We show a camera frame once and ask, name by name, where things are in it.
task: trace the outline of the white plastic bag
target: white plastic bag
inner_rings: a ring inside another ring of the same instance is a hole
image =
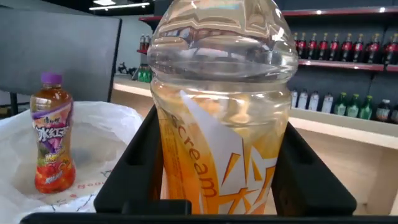
[[[18,223],[30,212],[94,212],[96,193],[141,123],[141,116],[125,106],[75,102],[72,156],[76,180],[64,192],[45,195],[34,186],[37,146],[30,111],[1,120],[0,223]]]

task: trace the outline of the clear plastic bottle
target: clear plastic bottle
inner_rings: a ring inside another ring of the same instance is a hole
[[[61,88],[62,76],[42,75],[43,89],[30,98],[30,113],[37,131],[35,186],[39,192],[61,192],[75,181],[70,152],[73,99]]]
[[[184,39],[165,35],[186,27]],[[273,1],[171,4],[147,53],[167,198],[196,214],[264,214],[297,59]]]

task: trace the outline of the bottle cap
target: bottle cap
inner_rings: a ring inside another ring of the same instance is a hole
[[[62,75],[52,72],[45,72],[42,74],[42,83],[50,85],[62,84]]]

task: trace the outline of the ceiling light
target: ceiling light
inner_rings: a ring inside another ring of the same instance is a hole
[[[95,4],[99,4],[99,5],[102,5],[102,6],[112,6],[112,5],[116,4],[112,0],[96,0],[96,1],[93,1],[93,2]]]
[[[89,10],[100,10],[100,9],[120,9],[120,8],[125,8],[125,7],[138,7],[138,6],[148,6],[149,3],[135,3],[135,4],[128,4],[128,5],[122,5],[122,6],[103,6],[103,7],[91,7]]]

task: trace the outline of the small juice bottle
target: small juice bottle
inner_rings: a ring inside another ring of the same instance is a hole
[[[51,194],[69,188],[76,171],[70,155],[73,99],[61,88],[62,76],[42,74],[43,89],[30,98],[30,113],[37,133],[35,186]]]

